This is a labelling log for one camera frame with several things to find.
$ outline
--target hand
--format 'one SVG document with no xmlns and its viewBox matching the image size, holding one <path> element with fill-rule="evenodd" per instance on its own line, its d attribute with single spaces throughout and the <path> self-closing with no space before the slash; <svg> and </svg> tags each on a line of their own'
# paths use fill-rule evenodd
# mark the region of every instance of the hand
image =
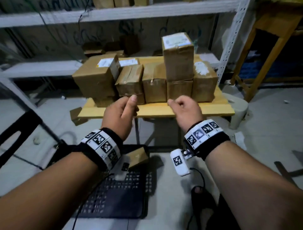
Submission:
<svg viewBox="0 0 303 230">
<path fill-rule="evenodd" d="M 101 128 L 113 130 L 125 141 L 132 129 L 133 116 L 137 116 L 138 111 L 136 95 L 122 97 L 106 108 Z"/>
<path fill-rule="evenodd" d="M 180 96 L 176 100 L 168 99 L 167 104 L 176 115 L 177 123 L 185 133 L 193 124 L 204 120 L 198 103 L 188 96 Z"/>
</svg>

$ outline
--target person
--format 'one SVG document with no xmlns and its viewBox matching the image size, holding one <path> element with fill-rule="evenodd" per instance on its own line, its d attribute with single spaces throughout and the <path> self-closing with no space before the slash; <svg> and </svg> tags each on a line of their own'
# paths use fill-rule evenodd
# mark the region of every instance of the person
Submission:
<svg viewBox="0 0 303 230">
<path fill-rule="evenodd" d="M 107 107 L 101 127 L 124 141 L 138 111 L 136 102 L 133 95 Z M 168 105 L 185 133 L 204 120 L 190 97 L 169 99 Z M 302 190 L 236 144 L 221 143 L 205 162 L 241 229 L 303 229 Z M 97 165 L 72 152 L 0 199 L 0 229 L 61 229 L 99 180 Z"/>
</svg>

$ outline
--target white electronic device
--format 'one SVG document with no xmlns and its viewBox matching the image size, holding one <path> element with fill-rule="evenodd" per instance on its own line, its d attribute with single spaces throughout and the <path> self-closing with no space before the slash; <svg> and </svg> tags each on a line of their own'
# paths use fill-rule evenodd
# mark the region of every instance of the white electronic device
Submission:
<svg viewBox="0 0 303 230">
<path fill-rule="evenodd" d="M 170 156 L 178 175 L 183 177 L 190 174 L 189 168 L 186 165 L 186 161 L 189 158 L 193 157 L 191 154 L 188 154 L 186 150 L 175 149 L 170 153 Z"/>
</svg>

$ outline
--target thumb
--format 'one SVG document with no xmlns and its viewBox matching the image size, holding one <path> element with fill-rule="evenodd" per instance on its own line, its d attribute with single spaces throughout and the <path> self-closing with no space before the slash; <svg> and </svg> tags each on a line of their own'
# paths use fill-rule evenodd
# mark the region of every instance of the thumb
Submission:
<svg viewBox="0 0 303 230">
<path fill-rule="evenodd" d="M 182 111 L 182 107 L 173 99 L 168 99 L 167 104 L 171 107 L 175 115 Z"/>
<path fill-rule="evenodd" d="M 137 95 L 132 95 L 126 103 L 121 118 L 126 120 L 132 120 L 136 108 L 137 108 Z"/>
</svg>

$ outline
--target white shelf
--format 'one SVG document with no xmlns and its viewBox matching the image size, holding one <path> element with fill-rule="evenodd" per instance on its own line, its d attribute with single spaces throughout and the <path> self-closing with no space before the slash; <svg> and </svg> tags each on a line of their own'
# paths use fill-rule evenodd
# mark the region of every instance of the white shelf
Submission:
<svg viewBox="0 0 303 230">
<path fill-rule="evenodd" d="M 218 68 L 220 61 L 209 51 L 201 52 L 200 58 L 208 61 L 215 69 Z M 26 62 L 18 63 L 13 67 L 0 72 L 0 77 L 4 78 L 26 78 L 44 76 L 70 76 L 82 64 L 75 61 L 47 61 L 47 62 Z"/>
<path fill-rule="evenodd" d="M 237 11 L 239 0 L 205 0 L 200 2 L 172 2 L 150 6 L 94 9 L 82 16 L 81 22 L 119 19 L 155 18 L 165 16 L 212 14 Z M 42 12 L 46 24 L 77 23 L 84 10 Z M 0 28 L 43 25 L 38 13 L 0 16 Z"/>
</svg>

